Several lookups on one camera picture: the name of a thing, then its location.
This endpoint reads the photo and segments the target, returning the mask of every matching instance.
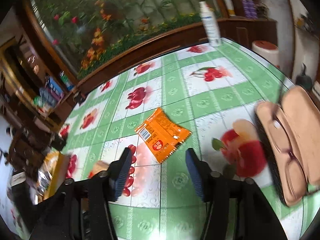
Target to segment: green and white checkered tablecloth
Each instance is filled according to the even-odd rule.
[[[206,79],[210,76],[205,75],[208,67],[217,68],[224,75]],[[192,147],[213,170],[222,172],[227,160],[212,148],[212,138],[220,138],[232,129],[237,119],[252,122],[257,101],[277,100],[280,80],[282,73],[273,65],[227,39],[218,48],[202,44],[196,50],[182,49],[132,68],[92,91],[67,119],[70,134],[63,152],[77,155],[72,177],[86,179],[98,160],[110,163],[119,159],[125,147],[134,145],[137,161],[133,164],[131,194],[110,204],[119,238],[198,239],[206,205],[195,194],[185,164],[185,150]],[[284,84],[285,90],[293,85],[287,78]],[[143,102],[130,104],[128,94],[140,87],[147,92]],[[192,131],[187,141],[162,164],[156,162],[134,132],[157,107],[173,122]],[[90,113],[94,119],[84,125]],[[319,194],[287,208],[276,195],[267,166],[253,178],[288,239],[299,239],[320,206]],[[233,235],[235,205],[230,200],[227,239]]]

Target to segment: red fruit pattern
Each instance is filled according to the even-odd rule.
[[[101,92],[109,88],[111,86],[111,83],[112,83],[111,80],[107,81],[107,83],[105,83],[104,86],[101,88]]]
[[[128,99],[130,99],[129,105],[125,109],[135,109],[140,106],[146,97],[146,89],[144,87],[137,88],[132,93],[128,94]]]
[[[84,118],[83,118],[83,123],[82,126],[80,128],[85,129],[87,128],[93,121],[94,118],[97,114],[97,108],[93,109],[89,114],[87,114]]]
[[[141,74],[146,72],[149,68],[153,67],[155,65],[154,62],[146,62],[146,63],[142,63],[139,66],[137,66],[136,68],[134,68],[135,73],[133,74],[134,76],[137,74]]]
[[[66,139],[68,137],[68,134],[69,134],[69,129],[70,129],[70,124],[65,124],[63,125],[61,131],[60,131],[60,136],[63,138],[63,139]]]
[[[191,73],[191,76],[200,77],[203,78],[204,81],[210,82],[215,80],[216,78],[222,78],[222,77],[232,77],[231,73],[226,70],[224,67],[204,67],[200,68],[194,72]]]
[[[258,175],[267,161],[254,125],[239,119],[233,123],[233,128],[226,131],[220,140],[213,139],[212,146],[220,150],[230,164],[236,164],[239,177]]]
[[[72,178],[72,174],[76,169],[76,161],[77,161],[77,155],[73,154],[70,158],[70,161],[69,161],[66,179]]]
[[[195,46],[190,47],[187,51],[194,52],[194,53],[202,53],[203,49],[200,46],[195,45]]]
[[[134,146],[133,144],[130,144],[130,145],[128,146],[128,148],[130,149],[131,154],[132,154],[131,164],[134,164],[134,163],[137,161],[137,158],[134,156],[134,154],[136,153],[137,147]],[[131,166],[131,167],[129,168],[128,178],[127,178],[127,180],[125,181],[125,184],[124,184],[124,190],[122,191],[122,195],[124,195],[124,196],[126,196],[126,197],[129,197],[130,194],[131,194],[131,192],[130,192],[130,190],[129,190],[128,188],[131,187],[132,184],[133,184],[134,179],[133,179],[133,176],[130,176],[130,175],[132,175],[132,174],[134,173],[134,170],[135,170],[135,169],[134,169],[133,166]]]

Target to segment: flower mural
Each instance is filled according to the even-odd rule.
[[[214,0],[205,1],[214,8]],[[68,59],[79,78],[132,46],[201,21],[194,0],[32,0],[32,4],[57,53]],[[220,17],[217,8],[215,13]]]

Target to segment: stool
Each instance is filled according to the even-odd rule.
[[[264,57],[267,61],[279,67],[279,49],[276,45],[268,41],[254,41],[252,43],[252,50]]]

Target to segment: white spray bottle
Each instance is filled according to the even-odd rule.
[[[212,47],[218,47],[221,45],[220,30],[216,17],[212,11],[210,11],[206,2],[200,2],[201,20],[208,36],[209,44]]]

